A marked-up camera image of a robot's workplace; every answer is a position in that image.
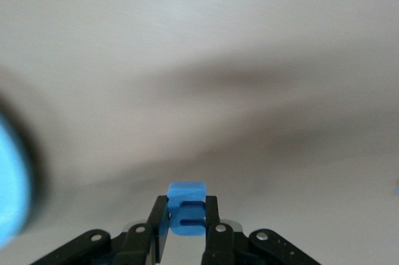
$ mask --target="metal screw head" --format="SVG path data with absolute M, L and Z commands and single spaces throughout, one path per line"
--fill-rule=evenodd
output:
M 237 221 L 222 219 L 220 223 L 229 225 L 234 232 L 242 232 L 243 226 L 241 226 Z
M 100 240 L 102 238 L 102 236 L 100 234 L 94 235 L 90 238 L 91 241 L 96 242 L 98 240 Z
M 226 226 L 224 226 L 223 224 L 218 224 L 218 225 L 215 227 L 215 230 L 217 230 L 219 233 L 223 233 L 223 232 L 226 231 Z
M 144 226 L 139 226 L 138 228 L 136 228 L 136 233 L 142 233 L 145 231 L 145 227 Z
M 146 222 L 147 222 L 147 219 L 140 219 L 140 220 L 131 221 L 131 222 L 129 222 L 128 224 L 126 224 L 126 225 L 123 227 L 122 232 L 123 232 L 123 233 L 127 233 L 127 232 L 129 232 L 129 229 L 130 229 L 132 226 L 135 226 L 135 225 L 137 225 L 137 224 L 144 224 L 144 223 L 146 223 Z
M 267 234 L 265 232 L 258 232 L 256 234 L 257 239 L 261 240 L 261 241 L 265 241 L 268 240 L 269 237 L 267 237 Z

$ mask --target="white surface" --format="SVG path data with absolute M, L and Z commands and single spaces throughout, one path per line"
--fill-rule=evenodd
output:
M 398 0 L 0 2 L 0 94 L 54 195 L 1 264 L 116 234 L 178 180 L 322 264 L 398 264 Z M 163 264 L 200 263 L 176 243 Z

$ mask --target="blurry blue object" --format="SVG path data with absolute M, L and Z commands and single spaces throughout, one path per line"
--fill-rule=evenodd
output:
M 23 147 L 0 115 L 0 248 L 23 228 L 31 203 L 31 179 Z
M 174 182 L 168 190 L 170 229 L 180 236 L 205 234 L 206 185 L 202 182 Z

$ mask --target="blue block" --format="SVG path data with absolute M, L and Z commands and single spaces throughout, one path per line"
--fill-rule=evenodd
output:
M 180 236 L 204 235 L 206 184 L 174 182 L 167 195 L 172 232 Z
M 31 188 L 31 173 L 21 141 L 0 115 L 0 249 L 25 225 Z

